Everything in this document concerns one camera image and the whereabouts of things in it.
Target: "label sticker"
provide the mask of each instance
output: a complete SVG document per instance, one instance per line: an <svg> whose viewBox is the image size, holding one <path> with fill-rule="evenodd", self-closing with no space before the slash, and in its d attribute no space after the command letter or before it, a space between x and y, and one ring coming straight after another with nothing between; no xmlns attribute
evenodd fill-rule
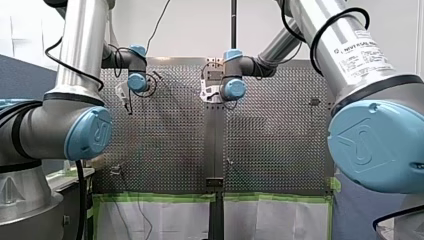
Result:
<svg viewBox="0 0 424 240"><path fill-rule="evenodd" d="M394 69L377 44L368 38L347 42L334 49L333 54L343 76L353 84L372 71Z"/></svg>
<svg viewBox="0 0 424 240"><path fill-rule="evenodd" d="M372 40L371 33L367 30L356 30L355 35L357 38L368 38Z"/></svg>

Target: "black cable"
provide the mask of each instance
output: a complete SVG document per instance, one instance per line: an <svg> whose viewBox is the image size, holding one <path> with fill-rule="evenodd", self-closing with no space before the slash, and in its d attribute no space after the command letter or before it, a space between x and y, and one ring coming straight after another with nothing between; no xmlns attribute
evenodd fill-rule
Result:
<svg viewBox="0 0 424 240"><path fill-rule="evenodd" d="M153 79L154 84L153 84L153 85L150 85L150 89L153 89L153 90L151 90L151 92L149 92L149 91L150 91L150 89L149 89L149 91L144 92L144 93L148 93L147 95L140 95L140 94L138 94L138 93L136 93L136 92L134 92L134 91L131 91L131 92L132 92L132 93L134 93L134 95L136 95L137 97L141 97L141 98L149 98L149 97L153 96L153 94L155 94L155 92L156 92L156 89L157 89L157 86L158 86L158 81L157 81L156 77L155 77L155 76L153 76L153 75L151 75L151 74L148 74L148 73L146 73L146 76L148 76L148 77L149 77L149 78L147 79L147 81L148 81L148 82L152 81L152 79Z"/></svg>
<svg viewBox="0 0 424 240"><path fill-rule="evenodd" d="M55 61L57 64L62 65L62 66L66 67L67 69L69 69L69 70L71 70L71 71L73 71L73 72L75 72L77 74L83 75L85 77L88 77L88 78L90 78L90 79L98 82L100 84L100 87L99 87L99 92L100 92L103 89L103 87L104 87L104 83L103 83L102 80L100 80L99 78L97 78L97 77L95 77L93 75L90 75L88 73L85 73L85 72L83 72L83 71L81 71L81 70L79 70L77 68L74 68L71 65L68 65L68 64L60 61L59 59L55 58L53 55L50 54L50 51L53 50L53 49L55 49L57 46L59 46L59 44L61 42L62 42L62 38L60 38L59 41L57 41L57 43L55 43L52 46L48 47L46 49L46 51L44 52L46 54L46 56L49 57L51 60Z"/></svg>
<svg viewBox="0 0 424 240"><path fill-rule="evenodd" d="M118 67L119 72L116 73L116 67L115 67L113 68L113 73L115 74L116 78L119 78L121 76L122 69L124 66L124 58L122 57L122 53L119 51L118 47L112 44L109 44L109 46L115 49L115 54L114 54L115 66Z"/></svg>
<svg viewBox="0 0 424 240"><path fill-rule="evenodd" d="M247 57L247 58L249 58L252 62L253 62L253 66L254 67L256 67L256 68L258 68L259 69L259 72L261 73L261 76L260 77L255 77L255 79L256 80L258 80L258 81L261 81L263 78L264 78L264 73L263 73L263 71L262 71L262 67L261 67L261 65L255 60L255 58L254 57Z"/></svg>
<svg viewBox="0 0 424 240"><path fill-rule="evenodd" d="M149 52L150 41L152 41L152 39L155 37L155 35L156 35L156 31L158 30L158 27L159 27L159 24L160 24L160 21L162 20L163 15L165 14L166 9L168 8L168 5L169 5L169 3L170 3L170 2L171 2L171 0L168 0L168 1L166 2L165 7L164 7L164 8L163 8L163 10L162 10L162 14L160 15L160 17L159 17L159 19L158 19L158 21L157 21L157 23L156 23L155 30L153 31L152 36L150 36L149 41L147 42L146 55L147 55L147 53Z"/></svg>
<svg viewBox="0 0 424 240"><path fill-rule="evenodd" d="M4 109L0 112L0 129L10 121L13 117L18 115L21 111L26 110L27 108L35 108L41 106L42 103L40 101L28 101L23 103L18 103Z"/></svg>
<svg viewBox="0 0 424 240"><path fill-rule="evenodd" d="M262 62L264 62L264 63L268 64L268 65L281 65L281 64L288 63L288 62L290 62L291 60L293 60L293 59L297 56L297 54L299 54L300 49L302 48L302 45L303 45L303 42L301 42L301 43L299 44L299 47L297 48L297 50L296 50L296 52L294 53L294 55L293 55L293 56L291 56L291 57L290 57L290 58L288 58L288 59L284 59L284 60L283 60L283 61L281 61L281 62L268 62L268 61L266 61L266 60L263 60L262 58L260 58L260 60L261 60Z"/></svg>
<svg viewBox="0 0 424 240"><path fill-rule="evenodd" d="M391 218L395 218L395 217L400 217L400 216L404 216L404 215L408 215L408 214L412 214L412 213L418 213L424 211L424 205L421 206L417 206L417 207L413 207L413 208L408 208L402 211L398 211L398 212L394 212L391 214L388 214L386 216L377 218L376 220L374 220L372 222L372 227L374 228L374 231L377 231L377 226L379 223L384 222L386 220L389 220Z"/></svg>
<svg viewBox="0 0 424 240"><path fill-rule="evenodd" d="M130 108L128 109L128 115L132 115L133 114L133 109L132 109L132 99L131 99L131 89L128 88L128 102L130 105Z"/></svg>
<svg viewBox="0 0 424 240"><path fill-rule="evenodd" d="M130 229L129 229L127 223L124 220L124 216L122 216L121 209L119 209L118 203L116 202L116 200L113 197L112 197L112 201L115 204L116 209L118 209L119 217L121 218L122 223L124 223L124 227L127 230L128 239L131 239Z"/></svg>
<svg viewBox="0 0 424 240"><path fill-rule="evenodd" d="M289 24L287 23L286 15L284 14L284 9L286 8L286 0L283 0L283 4L281 6L281 19L283 20L283 25L287 29L287 31L297 40L301 42L306 42L305 38L302 35L297 34L293 29L290 28Z"/></svg>
<svg viewBox="0 0 424 240"><path fill-rule="evenodd" d="M109 46L115 49L114 61L115 61L115 66L116 67L113 69L113 72L114 72L116 78L119 78L121 76L122 70L124 68L124 57L122 56L122 53L121 53L122 50L126 50L126 51L129 51L129 52L132 52L134 55L136 55L136 56L140 57L141 59L143 59L144 61L146 61L146 58L145 57L143 57L142 55L140 55L138 52L134 51L131 48L127 48L127 47L116 47L116 46L114 46L112 44L109 44Z"/></svg>
<svg viewBox="0 0 424 240"><path fill-rule="evenodd" d="M124 172L123 172L122 166L119 166L119 167L120 167L119 175L121 176L121 180L122 180L122 182L124 183L125 191L126 191L126 192L129 192L129 187L128 187L128 184L127 184L127 180L125 179L125 176L124 176ZM115 201L115 199L114 199L114 198L112 198L112 200L113 200L113 202L114 202L114 204L115 204L116 208L118 209L119 216L120 216L120 218L121 218L122 222L124 223L125 229L127 230L128 239L130 239L130 238L131 238L130 231L129 231L129 228L128 228L127 223L126 223L126 222L125 222L125 220L124 220L124 217L122 216L122 213L121 213L121 210L119 209L118 203ZM141 210L141 207L140 207L140 193L138 193L138 195L137 195L137 205L138 205L138 210L140 211L141 215L142 215L142 216L143 216L143 218L144 218L144 219L145 219L145 220L149 223L150 230L149 230L149 233L147 234L147 237L146 237L146 240L149 240L150 235L151 235L151 233L152 233L152 231L153 231L153 224L152 224L152 222L150 222L149 218L148 218L148 217L144 214L144 212Z"/></svg>
<svg viewBox="0 0 424 240"><path fill-rule="evenodd" d="M84 235L84 225L85 225L85 219L86 219L86 186L85 186L85 179L84 179L84 169L82 168L82 161L76 161L75 165L77 166L77 173L78 173L78 182L79 182L79 188L80 188L80 208L79 208L79 221L78 221L78 231L77 231L77 240L82 240Z"/></svg>
<svg viewBox="0 0 424 240"><path fill-rule="evenodd" d="M229 106L227 105L227 102L223 102L223 103L222 103L222 105L224 105L225 109L227 109L227 110L229 110L229 111L233 111L234 109L236 109L236 108L237 108L238 100L236 100L236 101L235 101L234 106L232 106L232 107L229 107Z"/></svg>
<svg viewBox="0 0 424 240"><path fill-rule="evenodd" d="M318 48L319 40L321 39L321 37L324 34L324 32L329 27L331 27L331 25L333 25L333 23L337 22L337 20L339 20L340 18L344 17L346 14L352 13L352 12L358 12L358 13L361 13L362 15L364 15L364 17L365 17L365 29L368 29L369 26L370 26L370 21L371 21L370 15L368 14L368 12L365 9L363 9L363 8L353 7L353 8L348 8L348 9L346 9L346 10L344 10L344 11L342 11L342 12L340 12L340 13L334 15L334 16L332 16L331 18L329 18L327 20L327 22L318 30L318 32L315 34L314 39L312 40L311 51L310 51L310 54L309 54L309 58L311 60L312 67L321 76L323 76L322 75L322 72L319 69L319 67L317 65L317 62L315 60L315 55L316 55L316 51L317 51L317 48Z"/></svg>
<svg viewBox="0 0 424 240"><path fill-rule="evenodd" d="M137 195L137 205L138 205L138 210L140 211L141 215L143 215L143 218L146 219L147 223L150 226L149 233L147 233L147 237L146 237L146 240L149 240L150 234L152 234L152 231L153 231L153 224L150 222L150 220L146 217L146 215L144 214L144 212L141 210L141 206L140 206L140 193L138 193L138 195Z"/></svg>

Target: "white wall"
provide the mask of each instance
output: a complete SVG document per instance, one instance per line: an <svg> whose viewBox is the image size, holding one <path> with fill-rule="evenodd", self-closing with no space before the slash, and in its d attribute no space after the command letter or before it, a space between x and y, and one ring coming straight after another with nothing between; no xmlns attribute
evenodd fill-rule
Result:
<svg viewBox="0 0 424 240"><path fill-rule="evenodd" d="M166 0L117 1L114 28L121 45L146 45ZM417 72L420 0L350 0L371 15L371 33L399 70ZM274 0L239 0L238 48L262 51L283 28ZM150 56L221 57L230 47L230 0L171 0ZM303 47L298 59L308 59Z"/></svg>
<svg viewBox="0 0 424 240"><path fill-rule="evenodd" d="M59 40L63 25L43 0L0 0L0 54L56 70L44 50Z"/></svg>
<svg viewBox="0 0 424 240"><path fill-rule="evenodd" d="M146 46L165 2L117 0L113 25L119 43ZM274 0L238 2L238 47L256 55L283 28L280 10ZM349 0L349 5L370 12L371 33L399 70L424 77L422 0ZM62 32L63 20L43 0L0 0L0 54L55 69L43 51ZM149 55L221 57L229 47L230 0L171 0ZM308 59L308 51L304 46L297 58Z"/></svg>

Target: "perforated metal panel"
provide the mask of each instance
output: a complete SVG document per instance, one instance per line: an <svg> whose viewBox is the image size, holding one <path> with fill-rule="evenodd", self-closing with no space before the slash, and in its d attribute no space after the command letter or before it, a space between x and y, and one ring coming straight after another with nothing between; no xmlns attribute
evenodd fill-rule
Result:
<svg viewBox="0 0 424 240"><path fill-rule="evenodd" d="M273 78L246 81L246 97L227 114L226 190L324 194L332 174L325 80L293 61Z"/></svg>
<svg viewBox="0 0 424 240"><path fill-rule="evenodd" d="M95 180L97 192L142 191L200 193L204 189L203 103L200 69L205 59L149 60L149 73L163 77L150 98L132 95L134 114L128 116L115 96L113 70L102 72L103 97L113 115L112 142L106 166ZM122 175L111 175L120 164Z"/></svg>
<svg viewBox="0 0 424 240"><path fill-rule="evenodd" d="M113 70L103 71L102 95L114 118L105 166L96 192L205 192L205 107L199 97L206 59L149 59L149 72L163 79L153 97L133 96L128 116L114 87ZM307 61L281 67L271 79L246 79L248 94L227 114L224 161L226 191L321 195L331 161L325 158L327 90ZM318 106L309 105L318 98ZM120 164L122 175L111 175Z"/></svg>

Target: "light blue joint cap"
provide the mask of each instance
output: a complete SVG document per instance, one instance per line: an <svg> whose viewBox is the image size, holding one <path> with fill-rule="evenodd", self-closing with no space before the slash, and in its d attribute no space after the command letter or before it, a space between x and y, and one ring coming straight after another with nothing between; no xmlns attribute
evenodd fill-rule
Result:
<svg viewBox="0 0 424 240"><path fill-rule="evenodd" d="M92 107L75 121L65 140L65 156L77 161L100 155L112 135L112 118L104 107Z"/></svg>
<svg viewBox="0 0 424 240"><path fill-rule="evenodd" d="M131 73L128 77L128 87L136 93L141 93L147 91L149 84L141 74Z"/></svg>
<svg viewBox="0 0 424 240"><path fill-rule="evenodd" d="M424 192L424 116L381 100L352 103L336 114L328 145L354 182L386 193Z"/></svg>
<svg viewBox="0 0 424 240"><path fill-rule="evenodd" d="M11 98L11 99L0 99L0 110L6 107L10 107L17 103L31 101L31 99L20 99L20 98Z"/></svg>
<svg viewBox="0 0 424 240"><path fill-rule="evenodd" d="M224 53L224 62L243 57L242 51L238 49L230 49Z"/></svg>
<svg viewBox="0 0 424 240"><path fill-rule="evenodd" d="M131 45L130 49L138 53L142 57L146 57L146 49L140 45Z"/></svg>
<svg viewBox="0 0 424 240"><path fill-rule="evenodd" d="M246 94L246 83L241 79L233 79L224 87L225 98L229 101L238 100Z"/></svg>

